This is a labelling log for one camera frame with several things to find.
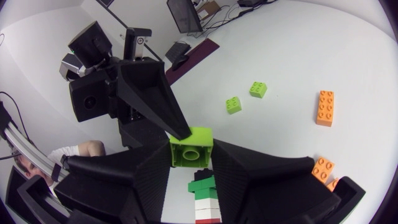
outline person's arm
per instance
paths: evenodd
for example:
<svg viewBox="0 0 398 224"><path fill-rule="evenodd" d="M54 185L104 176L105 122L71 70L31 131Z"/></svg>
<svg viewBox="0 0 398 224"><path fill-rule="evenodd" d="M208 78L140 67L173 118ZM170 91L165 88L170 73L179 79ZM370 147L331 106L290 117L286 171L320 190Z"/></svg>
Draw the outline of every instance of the person's arm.
<svg viewBox="0 0 398 224"><path fill-rule="evenodd" d="M91 140L78 145L80 156L105 156L105 147L101 141Z"/></svg>

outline white lego brick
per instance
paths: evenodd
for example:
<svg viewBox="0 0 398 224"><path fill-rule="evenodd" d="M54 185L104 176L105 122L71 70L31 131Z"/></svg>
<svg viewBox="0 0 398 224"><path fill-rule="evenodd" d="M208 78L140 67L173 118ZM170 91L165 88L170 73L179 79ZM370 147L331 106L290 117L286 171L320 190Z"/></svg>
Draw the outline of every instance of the white lego brick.
<svg viewBox="0 0 398 224"><path fill-rule="evenodd" d="M210 219L210 218L221 218L221 213L218 208L206 208L195 210L195 219Z"/></svg>
<svg viewBox="0 0 398 224"><path fill-rule="evenodd" d="M220 206L218 205L218 199L205 198L205 199L195 200L195 210L206 209L206 208L220 209Z"/></svg>

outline cardboard box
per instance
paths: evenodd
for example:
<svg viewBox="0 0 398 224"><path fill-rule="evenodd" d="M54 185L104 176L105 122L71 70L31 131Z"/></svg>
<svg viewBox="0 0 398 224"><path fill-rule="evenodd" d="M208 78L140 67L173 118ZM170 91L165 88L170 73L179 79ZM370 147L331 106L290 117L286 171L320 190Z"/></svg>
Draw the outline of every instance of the cardboard box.
<svg viewBox="0 0 398 224"><path fill-rule="evenodd" d="M201 8L199 8L197 10L199 19L205 20L207 18L209 18L210 16L214 15L217 10L219 10L220 7L218 6L217 2L215 1L211 1L211 2L207 2L206 4L204 4Z"/></svg>

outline purple mat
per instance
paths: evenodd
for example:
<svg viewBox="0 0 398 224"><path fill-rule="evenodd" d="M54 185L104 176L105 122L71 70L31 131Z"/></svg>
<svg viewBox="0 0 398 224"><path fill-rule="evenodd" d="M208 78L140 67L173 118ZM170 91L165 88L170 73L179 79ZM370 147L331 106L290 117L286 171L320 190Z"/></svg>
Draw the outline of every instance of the purple mat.
<svg viewBox="0 0 398 224"><path fill-rule="evenodd" d="M183 65L181 65L180 68L178 68L176 71L172 71L171 68L167 70L166 79L169 84L172 85L175 83L179 78L191 70L191 68L193 68L218 48L219 45L210 39L206 39L197 45L197 47L188 52L187 55L189 55L189 59Z"/></svg>

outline orange lego brick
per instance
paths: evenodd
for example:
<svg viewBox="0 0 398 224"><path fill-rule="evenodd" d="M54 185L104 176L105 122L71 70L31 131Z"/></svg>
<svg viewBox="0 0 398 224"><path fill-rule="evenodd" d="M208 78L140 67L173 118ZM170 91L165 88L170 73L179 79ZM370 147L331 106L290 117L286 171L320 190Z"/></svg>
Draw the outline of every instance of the orange lego brick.
<svg viewBox="0 0 398 224"><path fill-rule="evenodd" d="M322 90L319 94L317 124L331 127L335 94L332 91Z"/></svg>
<svg viewBox="0 0 398 224"><path fill-rule="evenodd" d="M327 187L331 192L333 192L334 189L335 189L335 187L336 187L336 185L337 185L337 183L338 183L338 178L336 178L334 181L330 182L326 187Z"/></svg>
<svg viewBox="0 0 398 224"><path fill-rule="evenodd" d="M313 167L312 175L314 175L320 182L325 183L334 166L334 163L323 157L319 157L317 163Z"/></svg>

